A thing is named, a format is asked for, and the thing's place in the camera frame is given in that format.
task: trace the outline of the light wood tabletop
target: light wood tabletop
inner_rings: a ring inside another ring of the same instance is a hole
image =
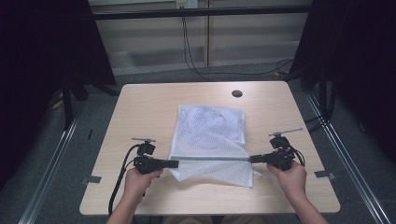
[[[241,97],[232,96],[239,90]],[[153,157],[169,157],[177,125],[179,105],[213,105],[245,110],[245,149],[249,155],[274,149],[269,133],[303,128],[285,133],[290,144],[305,157],[306,194],[321,213],[334,213],[340,204],[328,178],[316,178],[324,170],[303,118],[287,83],[281,81],[129,84],[122,88],[92,175],[100,183],[89,183],[80,205],[84,215],[106,215],[108,202],[117,182],[128,149],[142,142],[132,137],[155,139]],[[262,174],[254,175],[253,188],[238,187],[201,178],[178,182],[165,169],[152,181],[137,215],[230,215],[294,213],[276,178],[265,164],[253,164]],[[123,182],[114,208],[123,193]]]

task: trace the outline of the black clamp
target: black clamp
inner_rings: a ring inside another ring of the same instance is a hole
[[[290,145],[289,140],[286,137],[281,136],[282,133],[290,133],[300,131],[300,129],[277,132],[269,134],[268,136],[274,135],[275,137],[270,140],[271,146],[274,151],[268,154],[250,156],[251,163],[268,163],[274,165],[276,168],[287,171],[291,168],[291,162],[295,158],[295,155],[300,161],[301,165],[305,165],[305,159],[303,154]]]

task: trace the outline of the mesh laundry bag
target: mesh laundry bag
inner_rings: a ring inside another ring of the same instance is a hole
[[[239,109],[180,105],[169,157],[179,160],[179,166],[170,169],[172,175],[178,181],[202,177],[251,188],[244,119]]]

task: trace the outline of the black cable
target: black cable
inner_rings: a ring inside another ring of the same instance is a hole
[[[186,61],[187,66],[189,67],[189,69],[195,73],[198,74],[201,78],[207,80],[207,81],[214,81],[211,80],[209,78],[203,77],[202,75],[217,75],[217,74],[225,74],[225,75],[242,75],[242,76],[260,76],[260,75],[265,75],[265,74],[269,74],[275,71],[279,71],[280,68],[286,66],[288,63],[292,62],[293,59],[283,59],[280,60],[279,62],[277,62],[276,64],[276,68],[266,71],[266,72],[261,72],[261,73],[234,73],[234,72],[221,72],[221,73],[217,73],[217,72],[200,72],[198,71],[198,69],[195,67],[195,64],[193,62],[192,56],[191,56],[191,48],[190,48],[190,41],[189,41],[189,37],[187,34],[187,23],[186,23],[186,18],[182,17],[182,21],[183,21],[183,35],[184,35],[184,59]],[[191,60],[191,65],[190,66],[188,60],[187,60],[187,51],[189,52],[190,55],[190,60]]]
[[[131,153],[131,151],[132,151],[135,147],[138,147],[138,146],[140,146],[140,145],[134,145],[134,146],[131,147],[131,148],[128,150],[128,152],[126,153],[126,156],[125,156],[125,158],[124,158],[124,161],[123,161],[123,163],[122,163],[122,167],[121,167],[121,170],[120,170],[119,179],[117,180],[116,186],[114,187],[113,193],[111,194],[110,201],[108,202],[108,216],[109,216],[109,217],[110,217],[111,214],[113,213],[113,203],[114,203],[114,199],[116,198],[117,192],[119,191],[121,181],[122,181],[123,176],[124,176],[124,174],[125,174],[125,172],[126,172],[126,168],[127,168],[128,165],[131,163],[131,162],[129,162],[128,164],[126,164],[126,162],[127,162],[127,160],[128,160],[128,157],[129,157],[129,154]]]
[[[298,160],[300,161],[300,164],[305,166],[305,157],[301,151],[294,149],[294,154],[297,156]]]
[[[308,119],[305,120],[305,123],[311,122],[315,119],[323,119],[321,120],[319,123],[317,123],[315,126],[313,126],[312,128],[310,128],[308,130],[309,133],[312,133],[314,131],[316,131],[317,129],[319,129],[322,125],[324,125],[325,123],[327,123],[328,121],[330,121],[330,118],[332,117],[332,113],[334,111],[334,102],[335,102],[335,89],[334,89],[334,85],[332,84],[332,88],[331,88],[332,92],[331,92],[331,98],[329,101],[329,105],[326,108],[326,111],[322,111],[322,115],[317,116],[316,118],[313,119]]]

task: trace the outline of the grommet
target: grommet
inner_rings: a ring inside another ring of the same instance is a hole
[[[243,95],[243,93],[239,90],[235,90],[231,93],[233,95],[233,97],[239,98]]]

